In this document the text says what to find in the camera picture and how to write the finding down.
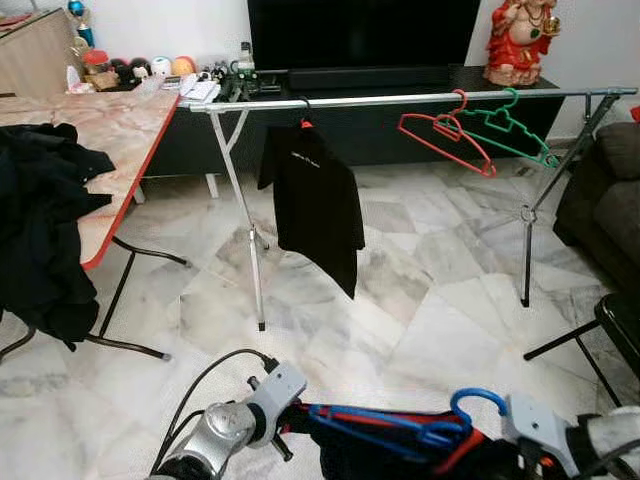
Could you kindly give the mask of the black flat television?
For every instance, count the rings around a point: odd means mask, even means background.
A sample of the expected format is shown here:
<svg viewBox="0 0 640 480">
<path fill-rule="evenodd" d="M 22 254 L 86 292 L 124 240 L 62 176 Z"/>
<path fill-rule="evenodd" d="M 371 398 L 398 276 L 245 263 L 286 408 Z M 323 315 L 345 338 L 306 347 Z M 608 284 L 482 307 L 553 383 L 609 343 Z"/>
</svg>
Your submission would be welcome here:
<svg viewBox="0 0 640 480">
<path fill-rule="evenodd" d="M 465 63 L 483 0 L 246 0 L 257 67 Z"/>
</svg>

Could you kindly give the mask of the black soundbar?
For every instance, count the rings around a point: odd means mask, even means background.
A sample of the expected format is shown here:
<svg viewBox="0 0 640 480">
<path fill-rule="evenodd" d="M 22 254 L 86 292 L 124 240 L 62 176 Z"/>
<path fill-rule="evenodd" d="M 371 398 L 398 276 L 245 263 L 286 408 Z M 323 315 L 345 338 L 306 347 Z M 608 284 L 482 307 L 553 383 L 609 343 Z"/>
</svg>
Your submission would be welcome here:
<svg viewBox="0 0 640 480">
<path fill-rule="evenodd" d="M 458 69 L 458 65 L 289 69 L 285 79 L 292 90 L 428 86 L 448 84 Z"/>
</svg>

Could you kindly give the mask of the green plastic hanger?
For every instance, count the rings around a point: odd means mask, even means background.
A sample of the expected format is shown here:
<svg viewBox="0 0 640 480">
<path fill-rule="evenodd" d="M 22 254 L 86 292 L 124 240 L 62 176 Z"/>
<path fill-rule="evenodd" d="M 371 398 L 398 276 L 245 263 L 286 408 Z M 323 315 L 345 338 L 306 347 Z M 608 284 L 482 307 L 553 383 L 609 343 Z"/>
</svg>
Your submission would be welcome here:
<svg viewBox="0 0 640 480">
<path fill-rule="evenodd" d="M 512 116 L 511 109 L 515 108 L 518 101 L 520 101 L 520 93 L 518 93 L 516 88 L 513 87 L 504 88 L 504 92 L 509 93 L 511 101 L 506 105 L 499 106 L 497 110 L 465 108 L 460 110 L 460 115 L 475 116 L 475 118 L 483 119 L 485 127 L 492 128 L 494 131 L 499 131 L 500 133 L 515 132 L 518 134 L 524 134 L 525 137 L 534 141 L 535 145 L 539 147 L 539 151 L 536 152 L 536 154 L 525 154 L 524 151 L 517 150 L 516 147 L 508 146 L 506 143 L 502 143 L 497 140 L 489 140 L 489 138 L 484 137 L 483 134 L 480 134 L 477 138 L 489 143 L 489 145 L 503 148 L 503 150 L 508 152 L 508 154 L 513 154 L 516 157 L 522 157 L 522 159 L 532 161 L 532 163 L 548 166 L 548 168 L 554 168 L 554 166 L 561 164 L 561 157 L 554 155 L 553 152 L 550 151 L 550 146 L 543 140 L 543 137 L 532 133 L 524 123 L 521 123 L 520 120 L 515 118 L 515 116 Z"/>
</svg>

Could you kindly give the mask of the dark brown sofa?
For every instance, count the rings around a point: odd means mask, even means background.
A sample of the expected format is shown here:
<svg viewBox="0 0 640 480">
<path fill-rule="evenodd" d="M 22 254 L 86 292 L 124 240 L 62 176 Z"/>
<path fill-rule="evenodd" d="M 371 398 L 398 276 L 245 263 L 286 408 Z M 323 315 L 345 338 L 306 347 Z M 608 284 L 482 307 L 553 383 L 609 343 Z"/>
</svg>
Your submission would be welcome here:
<svg viewBox="0 0 640 480">
<path fill-rule="evenodd" d="M 603 270 L 617 291 L 640 300 L 640 125 L 596 131 L 556 210 L 553 232 Z"/>
</svg>

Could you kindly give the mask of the black T-shirt with white print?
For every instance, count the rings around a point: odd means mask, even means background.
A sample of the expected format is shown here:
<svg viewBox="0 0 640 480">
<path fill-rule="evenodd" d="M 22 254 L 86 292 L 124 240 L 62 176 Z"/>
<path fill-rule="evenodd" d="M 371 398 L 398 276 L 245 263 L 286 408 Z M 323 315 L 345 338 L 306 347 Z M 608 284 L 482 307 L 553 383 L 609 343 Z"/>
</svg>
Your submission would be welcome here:
<svg viewBox="0 0 640 480">
<path fill-rule="evenodd" d="M 266 128 L 257 188 L 271 189 L 279 247 L 355 297 L 357 252 L 366 246 L 357 182 L 314 125 Z"/>
</svg>

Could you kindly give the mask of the light wooden cabinet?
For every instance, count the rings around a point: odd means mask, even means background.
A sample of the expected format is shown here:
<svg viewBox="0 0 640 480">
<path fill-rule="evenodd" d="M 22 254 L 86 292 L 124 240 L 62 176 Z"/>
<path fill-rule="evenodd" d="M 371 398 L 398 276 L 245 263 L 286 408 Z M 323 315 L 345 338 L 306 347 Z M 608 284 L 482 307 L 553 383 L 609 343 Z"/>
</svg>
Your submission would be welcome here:
<svg viewBox="0 0 640 480">
<path fill-rule="evenodd" d="M 67 92 L 67 68 L 77 64 L 74 37 L 61 6 L 0 31 L 0 96 L 46 99 Z"/>
</svg>

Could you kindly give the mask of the white paper stack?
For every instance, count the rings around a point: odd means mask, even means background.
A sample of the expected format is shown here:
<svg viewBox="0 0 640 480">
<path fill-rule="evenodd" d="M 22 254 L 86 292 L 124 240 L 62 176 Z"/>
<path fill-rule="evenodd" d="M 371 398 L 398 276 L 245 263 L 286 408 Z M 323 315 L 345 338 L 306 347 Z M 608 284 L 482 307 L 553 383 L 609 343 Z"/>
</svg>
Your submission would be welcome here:
<svg viewBox="0 0 640 480">
<path fill-rule="evenodd" d="M 180 81 L 180 96 L 188 102 L 204 104 L 212 102 L 221 92 L 221 86 L 214 79 L 200 79 L 195 74 L 186 76 Z"/>
</svg>

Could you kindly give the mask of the pile of black clothes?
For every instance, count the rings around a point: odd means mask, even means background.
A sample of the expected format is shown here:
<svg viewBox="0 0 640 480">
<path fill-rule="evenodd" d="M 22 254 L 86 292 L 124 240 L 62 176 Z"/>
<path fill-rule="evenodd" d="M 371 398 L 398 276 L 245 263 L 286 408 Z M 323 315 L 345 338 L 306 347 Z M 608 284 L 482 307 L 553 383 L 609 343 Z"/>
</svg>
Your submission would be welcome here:
<svg viewBox="0 0 640 480">
<path fill-rule="evenodd" d="M 73 124 L 0 125 L 0 308 L 68 349 L 99 315 L 78 220 L 113 202 L 86 184 L 114 169 Z"/>
</svg>

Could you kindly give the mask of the gold and blue trophy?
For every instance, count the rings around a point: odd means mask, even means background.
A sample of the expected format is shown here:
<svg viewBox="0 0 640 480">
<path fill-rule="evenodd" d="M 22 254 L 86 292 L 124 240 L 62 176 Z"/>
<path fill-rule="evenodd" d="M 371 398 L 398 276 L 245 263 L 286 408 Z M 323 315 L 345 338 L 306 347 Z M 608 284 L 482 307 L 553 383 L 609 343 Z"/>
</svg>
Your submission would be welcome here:
<svg viewBox="0 0 640 480">
<path fill-rule="evenodd" d="M 83 41 L 90 47 L 96 46 L 95 35 L 90 24 L 90 9 L 83 4 L 82 0 L 68 0 L 67 10 L 74 18 L 76 32 Z"/>
</svg>

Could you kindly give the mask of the red laughing Buddha statue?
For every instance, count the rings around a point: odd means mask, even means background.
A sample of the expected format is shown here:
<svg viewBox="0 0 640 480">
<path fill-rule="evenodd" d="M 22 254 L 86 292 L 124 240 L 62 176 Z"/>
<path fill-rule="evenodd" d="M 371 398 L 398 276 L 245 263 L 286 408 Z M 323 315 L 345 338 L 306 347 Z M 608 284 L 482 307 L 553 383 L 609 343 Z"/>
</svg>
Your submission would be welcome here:
<svg viewBox="0 0 640 480">
<path fill-rule="evenodd" d="M 530 86 L 541 74 L 541 55 L 561 32 L 552 10 L 558 0 L 504 0 L 492 13 L 483 76 L 504 87 Z"/>
</svg>

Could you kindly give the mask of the marble folding table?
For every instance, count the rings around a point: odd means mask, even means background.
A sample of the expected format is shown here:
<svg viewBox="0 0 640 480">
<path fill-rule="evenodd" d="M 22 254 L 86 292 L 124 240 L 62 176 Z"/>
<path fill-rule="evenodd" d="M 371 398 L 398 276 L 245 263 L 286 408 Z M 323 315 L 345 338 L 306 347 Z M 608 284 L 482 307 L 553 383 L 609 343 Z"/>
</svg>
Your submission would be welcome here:
<svg viewBox="0 0 640 480">
<path fill-rule="evenodd" d="M 110 195 L 111 202 L 77 220 L 79 265 L 84 271 L 95 269 L 114 244 L 127 251 L 129 257 L 108 311 L 101 320 L 96 321 L 95 329 L 88 334 L 87 340 L 99 346 L 129 349 L 161 361 L 172 360 L 172 356 L 146 346 L 108 339 L 106 332 L 136 256 L 166 259 L 184 268 L 191 265 L 191 261 L 174 253 L 134 247 L 116 234 L 140 188 L 143 174 L 151 163 L 161 137 L 172 122 L 178 101 L 177 93 L 142 90 L 61 93 L 49 99 L 0 99 L 0 125 L 72 124 L 77 128 L 79 145 L 109 156 L 115 168 L 113 172 L 96 175 L 84 184 L 90 193 Z"/>
</svg>

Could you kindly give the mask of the blue plastic hanger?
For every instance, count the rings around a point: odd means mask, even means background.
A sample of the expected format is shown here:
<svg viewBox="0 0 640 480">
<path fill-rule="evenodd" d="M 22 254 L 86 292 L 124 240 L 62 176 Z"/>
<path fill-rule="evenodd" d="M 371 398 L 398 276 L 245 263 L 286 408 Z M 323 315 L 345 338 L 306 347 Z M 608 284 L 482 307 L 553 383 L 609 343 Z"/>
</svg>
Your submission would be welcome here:
<svg viewBox="0 0 640 480">
<path fill-rule="evenodd" d="M 303 417 L 325 433 L 344 440 L 357 440 L 407 461 L 425 462 L 431 454 L 457 453 L 477 433 L 474 419 L 463 410 L 465 398 L 492 402 L 499 416 L 509 415 L 507 399 L 493 390 L 468 387 L 456 390 L 444 413 L 404 413 L 343 404 L 307 404 L 297 402 Z"/>
</svg>

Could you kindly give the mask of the black plush toy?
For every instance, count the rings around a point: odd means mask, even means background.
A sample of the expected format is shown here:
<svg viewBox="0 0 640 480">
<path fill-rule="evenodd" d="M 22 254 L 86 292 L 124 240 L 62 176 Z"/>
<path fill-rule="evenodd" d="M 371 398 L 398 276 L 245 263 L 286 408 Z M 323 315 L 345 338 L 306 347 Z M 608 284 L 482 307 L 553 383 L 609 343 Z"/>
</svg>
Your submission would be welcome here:
<svg viewBox="0 0 640 480">
<path fill-rule="evenodd" d="M 116 74 L 120 87 L 133 86 L 133 84 L 145 81 L 151 76 L 150 63 L 145 58 L 133 58 L 131 60 L 114 58 L 109 61 L 108 67 L 110 72 Z"/>
</svg>

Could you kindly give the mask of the jar with red lid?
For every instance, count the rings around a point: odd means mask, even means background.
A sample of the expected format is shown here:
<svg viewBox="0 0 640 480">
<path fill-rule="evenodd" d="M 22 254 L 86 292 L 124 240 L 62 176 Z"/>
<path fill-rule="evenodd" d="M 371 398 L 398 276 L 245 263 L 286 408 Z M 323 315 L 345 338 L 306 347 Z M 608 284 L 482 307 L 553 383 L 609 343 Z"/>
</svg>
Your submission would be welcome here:
<svg viewBox="0 0 640 480">
<path fill-rule="evenodd" d="M 86 81 L 97 91 L 108 90 L 118 84 L 114 70 L 110 68 L 110 59 L 104 50 L 91 49 L 82 55 Z"/>
</svg>

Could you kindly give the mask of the black metal stool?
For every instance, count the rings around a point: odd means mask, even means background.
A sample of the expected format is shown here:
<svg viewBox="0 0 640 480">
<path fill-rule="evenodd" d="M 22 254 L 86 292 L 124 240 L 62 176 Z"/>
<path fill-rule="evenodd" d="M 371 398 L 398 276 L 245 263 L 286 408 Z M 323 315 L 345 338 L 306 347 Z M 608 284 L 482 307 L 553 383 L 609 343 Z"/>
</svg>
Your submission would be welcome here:
<svg viewBox="0 0 640 480">
<path fill-rule="evenodd" d="M 614 406 L 622 407 L 620 397 L 609 384 L 607 376 L 604 375 L 602 369 L 596 364 L 593 355 L 591 355 L 588 347 L 582 342 L 582 335 L 588 334 L 591 330 L 602 329 L 605 334 L 613 343 L 613 346 L 620 352 L 620 356 L 623 361 L 630 366 L 630 370 L 634 374 L 639 375 L 640 372 L 640 317 L 631 303 L 626 300 L 622 294 L 611 293 L 605 294 L 605 296 L 596 303 L 594 307 L 594 319 L 590 320 L 577 328 L 570 330 L 570 332 L 559 335 L 554 340 L 545 343 L 544 346 L 532 349 L 522 355 L 522 360 L 531 361 L 534 358 L 544 355 L 556 347 L 562 346 L 562 344 L 573 340 L 579 346 L 582 355 L 588 360 L 588 364 L 591 366 L 591 370 L 595 372 L 596 378 L 602 381 L 602 385 L 605 388 L 605 392 L 611 397 Z"/>
</svg>

